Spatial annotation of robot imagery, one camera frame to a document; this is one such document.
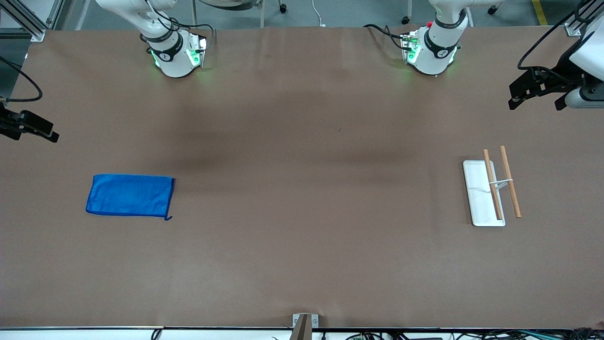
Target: gray floor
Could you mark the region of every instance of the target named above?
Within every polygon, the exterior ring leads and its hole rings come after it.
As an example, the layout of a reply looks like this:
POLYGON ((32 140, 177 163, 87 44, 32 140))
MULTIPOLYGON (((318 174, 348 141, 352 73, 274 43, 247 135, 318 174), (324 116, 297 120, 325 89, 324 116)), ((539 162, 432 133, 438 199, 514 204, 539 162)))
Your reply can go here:
MULTIPOLYGON (((311 0, 284 0, 288 11, 279 12, 277 0, 266 0, 266 26, 314 26, 318 25, 311 0)), ((315 0, 315 6, 328 27, 361 27, 365 24, 400 25, 406 15, 406 1, 401 0, 315 0)), ((488 7, 472 9, 474 22, 479 26, 538 25, 531 0, 508 0, 494 16, 486 13, 488 7)), ((183 23, 191 23, 191 0, 179 0, 168 14, 183 23)), ((412 22, 425 24, 434 19, 434 8, 427 0, 415 0, 412 22)), ((198 2, 198 20, 219 30, 258 28, 260 11, 251 8, 244 11, 228 11, 198 2)), ((83 30, 132 29, 125 20, 100 8, 91 1, 83 21, 83 30)))
MULTIPOLYGON (((318 20, 311 0, 284 0, 288 11, 279 12, 277 0, 266 0, 266 22, 269 27, 315 26, 318 20)), ((541 0, 545 17, 554 24, 569 13, 577 0, 541 0)), ((315 6, 327 27, 361 27, 365 24, 400 26, 405 16, 406 0, 315 0, 315 6)), ((260 11, 251 8, 244 11, 228 11, 198 2, 199 23, 211 24, 218 30, 258 28, 260 11)), ((473 7, 472 17, 476 26, 530 26, 539 25, 532 0, 507 0, 495 15, 487 14, 488 7, 473 7)), ((132 30, 121 17, 100 8, 95 0, 72 0, 66 9, 62 28, 65 30, 132 30)), ((191 0, 179 0, 168 11, 178 21, 191 24, 191 0)), ((425 24, 434 19, 434 8, 427 0, 414 0, 411 22, 425 24)), ((0 39, 0 54, 18 64, 30 43, 26 39, 0 39)), ((17 78, 16 72, 0 65, 0 96, 8 96, 17 78)))

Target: wire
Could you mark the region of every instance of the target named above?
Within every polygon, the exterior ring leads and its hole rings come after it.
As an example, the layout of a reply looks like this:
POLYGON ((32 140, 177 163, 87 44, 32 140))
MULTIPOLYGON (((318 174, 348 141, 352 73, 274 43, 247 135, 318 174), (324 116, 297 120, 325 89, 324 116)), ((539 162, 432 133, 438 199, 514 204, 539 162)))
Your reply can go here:
POLYGON ((159 336, 161 335, 161 331, 162 331, 162 329, 154 330, 153 333, 151 333, 151 340, 159 339, 159 336))
POLYGON ((18 67, 18 68, 23 68, 23 65, 19 65, 16 62, 12 62, 12 61, 8 61, 9 63, 11 63, 13 66, 18 67))
POLYGON ((600 4, 594 11, 592 11, 587 18, 583 18, 581 17, 581 15, 579 14, 579 10, 581 9, 581 7, 585 6, 587 4, 588 1, 592 1, 592 3, 590 3, 589 6, 587 6, 587 8, 583 11, 583 13, 585 13, 588 9, 590 9, 591 5, 595 4, 596 2, 593 0, 581 0, 579 1, 579 3, 577 4, 577 7, 575 7, 574 9, 574 19, 576 21, 579 22, 583 22, 584 24, 589 24, 590 22, 592 22, 596 16, 592 16, 591 18, 589 18, 590 15, 592 15, 593 13, 597 12, 598 9, 602 6, 602 4, 600 4))
POLYGON ((18 103, 25 103, 25 102, 35 102, 36 100, 39 100, 40 98, 42 98, 42 89, 40 89, 40 87, 38 86, 38 84, 36 84, 35 81, 33 81, 32 78, 30 78, 27 74, 25 74, 25 72, 21 71, 21 69, 19 67, 16 66, 16 64, 12 61, 6 60, 4 59, 4 57, 0 56, 0 60, 7 64, 10 68, 12 68, 13 70, 19 72, 20 75, 24 76, 27 80, 29 80, 29 82, 36 88, 36 90, 38 91, 38 95, 37 97, 34 98, 6 98, 4 99, 5 102, 18 102, 18 103))
POLYGON ((206 46, 206 49, 208 49, 208 48, 210 47, 210 45, 212 44, 212 42, 214 42, 214 40, 215 40, 215 38, 216 38, 216 30, 215 30, 215 29, 214 29, 214 27, 212 27, 210 24, 199 24, 199 25, 186 25, 186 24, 181 24, 181 23, 180 23, 180 22, 178 22, 178 20, 176 20, 175 18, 173 18, 173 17, 171 17, 171 16, 170 16, 170 17, 165 16, 165 15, 161 14, 161 12, 158 12, 158 11, 157 11, 157 10, 156 10, 156 9, 153 7, 153 5, 151 4, 151 2, 149 2, 149 0, 145 0, 145 2, 146 2, 148 5, 149 5, 149 8, 151 8, 151 10, 152 10, 152 11, 153 11, 153 12, 154 12, 154 13, 155 13, 155 14, 156 14, 158 17, 159 17, 159 18, 158 18, 159 23, 160 23, 160 24, 161 24, 161 25, 162 25, 162 26, 163 26, 163 27, 164 27, 166 30, 168 30, 168 31, 170 31, 170 32, 176 32, 176 31, 178 31, 178 30, 179 30, 181 27, 184 27, 184 28, 199 28, 199 27, 208 27, 208 28, 210 29, 210 31, 211 31, 211 40, 208 42, 208 45, 206 46), (168 21, 170 22, 170 24, 171 24, 171 25, 175 25, 175 26, 176 26, 176 28, 166 26, 166 24, 165 24, 165 23, 164 23, 162 20, 160 20, 160 18, 165 19, 165 20, 168 20, 168 21))
POLYGON ((348 338, 346 338, 345 340, 352 340, 356 337, 360 337, 361 339, 365 339, 365 340, 375 340, 376 338, 378 338, 379 340, 385 340, 383 336, 381 335, 377 335, 375 333, 368 333, 368 332, 360 332, 358 334, 355 335, 351 335, 348 338))
POLYGON ((543 67, 543 66, 522 66, 522 63, 524 62, 524 60, 535 50, 535 48, 537 48, 537 46, 539 46, 539 44, 541 44, 541 42, 543 42, 543 40, 545 40, 545 38, 547 38, 547 36, 549 36, 551 34, 551 32, 553 32, 556 28, 560 27, 560 25, 562 25, 566 20, 568 20, 573 15, 574 15, 574 12, 567 14, 564 18, 562 18, 559 22, 557 22, 554 26, 552 26, 547 32, 545 32, 545 34, 543 34, 541 36, 541 38, 539 38, 539 40, 537 40, 537 42, 535 42, 533 44, 533 46, 531 46, 531 48, 529 48, 529 50, 526 51, 526 53, 524 53, 524 55, 520 58, 520 60, 518 61, 518 69, 523 70, 523 71, 525 71, 525 70, 545 71, 545 72, 548 72, 548 73, 560 78, 562 81, 564 81, 566 83, 578 85, 575 80, 570 80, 570 79, 560 75, 559 73, 553 71, 550 68, 543 67))
POLYGON ((321 18, 321 15, 319 14, 319 11, 318 11, 318 10, 316 10, 316 7, 315 7, 315 0, 312 0, 312 9, 314 9, 314 10, 315 10, 316 16, 319 18, 319 26, 321 26, 321 27, 322 27, 322 26, 323 26, 323 19, 321 18))
POLYGON ((526 340, 527 335, 516 330, 494 330, 484 334, 462 333, 455 340, 459 340, 463 336, 469 336, 481 340, 526 340))
POLYGON ((394 38, 396 39, 400 39, 400 36, 392 34, 392 32, 390 31, 390 28, 388 27, 388 25, 384 26, 384 29, 382 29, 380 26, 374 25, 374 24, 367 24, 363 27, 368 27, 368 28, 375 28, 378 31, 380 31, 381 33, 387 35, 390 37, 390 39, 392 40, 392 43, 394 44, 394 46, 400 48, 401 50, 404 51, 411 51, 411 49, 409 47, 403 47, 401 45, 399 45, 396 40, 394 40, 394 38))

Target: blue cloth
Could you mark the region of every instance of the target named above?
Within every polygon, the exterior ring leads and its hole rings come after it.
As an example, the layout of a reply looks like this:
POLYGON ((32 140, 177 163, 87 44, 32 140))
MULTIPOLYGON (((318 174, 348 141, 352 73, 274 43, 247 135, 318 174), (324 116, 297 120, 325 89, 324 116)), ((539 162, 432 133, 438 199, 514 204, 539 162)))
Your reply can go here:
POLYGON ((153 216, 169 220, 174 178, 99 174, 92 179, 86 211, 96 215, 153 216))

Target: black cable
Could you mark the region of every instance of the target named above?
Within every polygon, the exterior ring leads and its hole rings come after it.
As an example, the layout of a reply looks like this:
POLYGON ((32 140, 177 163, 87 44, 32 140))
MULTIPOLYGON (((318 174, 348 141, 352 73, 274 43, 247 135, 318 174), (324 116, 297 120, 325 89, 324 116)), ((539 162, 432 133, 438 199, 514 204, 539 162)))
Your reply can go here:
POLYGON ((398 44, 398 43, 397 43, 397 42, 394 40, 394 38, 396 38, 396 39, 400 39, 400 35, 395 35, 395 34, 392 34, 392 32, 390 31, 390 28, 388 27, 388 25, 386 25, 386 26, 385 26, 383 29, 382 29, 380 26, 377 26, 377 25, 374 25, 374 24, 367 24, 367 25, 365 25, 365 26, 363 26, 363 27, 367 27, 367 28, 375 28, 375 29, 377 29, 378 31, 380 31, 382 34, 385 34, 385 35, 389 36, 389 37, 390 37, 390 39, 392 40, 392 43, 393 43, 393 44, 394 44, 396 47, 400 48, 401 50, 405 50, 405 51, 411 51, 411 49, 410 49, 409 47, 403 47, 403 46, 399 45, 399 44, 398 44))
POLYGON ((6 98, 4 99, 5 102, 19 102, 19 103, 25 103, 25 102, 35 102, 36 100, 39 100, 40 98, 42 98, 42 89, 40 89, 40 87, 38 86, 38 84, 36 84, 35 81, 33 81, 32 78, 30 78, 27 74, 25 74, 25 72, 21 71, 20 68, 18 68, 17 66, 15 66, 15 64, 12 61, 6 60, 4 59, 4 57, 0 56, 0 60, 7 64, 8 66, 10 66, 10 68, 12 68, 13 70, 19 72, 20 75, 24 76, 27 80, 29 80, 29 82, 36 88, 36 90, 38 91, 38 95, 35 98, 18 98, 18 99, 14 99, 14 98, 6 98))
MULTIPOLYGON (((590 14, 587 15, 587 17, 589 17, 590 15, 593 15, 591 17, 591 19, 589 19, 590 22, 592 22, 593 20, 595 20, 597 18, 596 13, 598 13, 598 11, 600 10, 600 8, 602 8, 602 6, 604 6, 604 2, 600 2, 600 4, 596 7, 596 9, 594 9, 593 11, 591 11, 590 14)), ((591 5, 587 6, 587 8, 585 9, 585 11, 583 13, 585 13, 590 7, 591 7, 591 5)))
POLYGON ((23 65, 19 65, 16 62, 12 62, 12 61, 8 61, 9 63, 11 63, 13 66, 18 67, 18 68, 23 68, 23 65))
POLYGON ((294 329, 286 324, 281 324, 283 327, 287 328, 288 330, 292 331, 292 334, 294 334, 294 329))
POLYGON ((400 337, 402 340, 411 340, 411 339, 409 339, 409 338, 407 337, 407 335, 405 335, 404 333, 399 333, 399 337, 400 337))
MULTIPOLYGON (((577 4, 577 7, 574 8, 574 19, 576 21, 579 22, 583 22, 584 24, 589 24, 590 22, 592 22, 595 18, 595 16, 593 16, 591 19, 587 18, 583 18, 581 17, 581 15, 579 14, 579 10, 581 9, 581 7, 585 6, 587 4, 588 1, 592 1, 592 0, 581 0, 579 1, 579 3, 577 4)), ((593 5, 595 2, 592 2, 584 11, 583 13, 585 13, 590 7, 591 5, 593 5)))
POLYGON ((390 337, 392 338, 392 340, 399 340, 399 339, 401 339, 400 333, 386 333, 386 334, 390 335, 390 337))
POLYGON ((385 340, 384 337, 382 335, 378 335, 375 333, 364 333, 367 336, 371 336, 371 340, 375 340, 375 338, 378 338, 379 340, 385 340))
POLYGON ((560 336, 561 336, 560 339, 563 339, 563 340, 566 339, 566 337, 568 336, 567 333, 560 332, 557 330, 536 330, 534 333, 549 335, 549 336, 553 336, 555 338, 560 338, 560 336))
POLYGON ((161 335, 161 331, 162 331, 162 329, 154 330, 153 333, 151 333, 151 340, 159 339, 159 336, 161 335))
POLYGON ((206 48, 209 48, 211 43, 214 42, 214 39, 216 38, 216 31, 214 29, 214 27, 212 27, 210 24, 199 24, 199 25, 185 25, 185 24, 181 24, 180 22, 178 22, 178 20, 176 20, 176 18, 173 17, 166 17, 163 14, 161 14, 160 12, 158 12, 155 7, 149 6, 153 12, 159 16, 160 18, 163 18, 165 20, 168 20, 170 22, 171 25, 175 25, 176 28, 172 28, 172 27, 168 27, 164 24, 164 22, 160 19, 158 19, 159 23, 168 31, 170 32, 176 32, 178 31, 181 27, 184 28, 199 28, 199 27, 208 27, 210 29, 210 31, 212 32, 212 39, 209 41, 208 45, 206 46, 206 48))
POLYGON ((547 32, 545 32, 545 34, 543 34, 541 36, 541 38, 539 38, 539 40, 537 40, 533 46, 531 46, 531 48, 529 48, 528 51, 526 51, 526 53, 524 53, 524 55, 520 58, 520 60, 518 61, 518 69, 519 70, 540 70, 540 71, 544 71, 544 72, 548 72, 558 78, 560 78, 562 81, 566 82, 566 83, 571 83, 571 84, 575 84, 578 85, 576 83, 576 81, 574 80, 570 80, 562 75, 560 75, 559 73, 547 68, 547 67, 543 67, 543 66, 522 66, 522 63, 524 62, 524 60, 535 50, 535 48, 537 48, 537 46, 539 46, 539 44, 541 44, 541 42, 543 42, 543 40, 545 40, 545 38, 547 38, 547 36, 549 36, 551 34, 551 32, 553 32, 556 28, 560 27, 560 25, 562 25, 566 20, 568 20, 572 15, 574 15, 574 12, 569 13, 568 15, 566 15, 564 18, 562 18, 558 23, 556 23, 554 26, 552 26, 547 32))
POLYGON ((352 340, 352 339, 356 338, 357 336, 362 336, 362 333, 351 335, 348 338, 346 338, 345 340, 352 340))
POLYGON ((462 333, 455 340, 459 340, 462 336, 469 336, 481 340, 526 340, 526 335, 514 330, 496 330, 483 334, 462 333))

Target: white cable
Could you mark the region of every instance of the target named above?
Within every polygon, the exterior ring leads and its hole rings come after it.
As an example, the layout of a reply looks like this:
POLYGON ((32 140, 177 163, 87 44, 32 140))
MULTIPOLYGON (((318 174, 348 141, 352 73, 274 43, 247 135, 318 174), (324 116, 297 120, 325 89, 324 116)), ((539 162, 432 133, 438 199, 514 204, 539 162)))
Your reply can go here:
POLYGON ((467 25, 470 27, 474 27, 474 18, 472 17, 472 10, 470 9, 470 7, 466 7, 466 13, 467 13, 467 25))
POLYGON ((86 18, 86 14, 88 13, 89 6, 90 6, 90 0, 85 0, 84 6, 82 6, 82 10, 80 11, 80 19, 78 19, 77 24, 75 25, 76 31, 79 31, 82 29, 82 26, 84 25, 84 19, 86 18))
POLYGON ((151 4, 151 2, 149 0, 145 0, 145 2, 147 3, 147 5, 149 5, 149 8, 151 8, 151 13, 153 13, 155 15, 155 17, 159 20, 159 15, 157 14, 157 11, 155 10, 155 8, 153 8, 153 5, 151 4))
POLYGON ((315 7, 315 0, 312 0, 312 9, 315 10, 316 16, 319 18, 319 26, 324 27, 323 26, 323 19, 321 18, 321 15, 319 14, 319 11, 316 10, 316 7, 315 7))

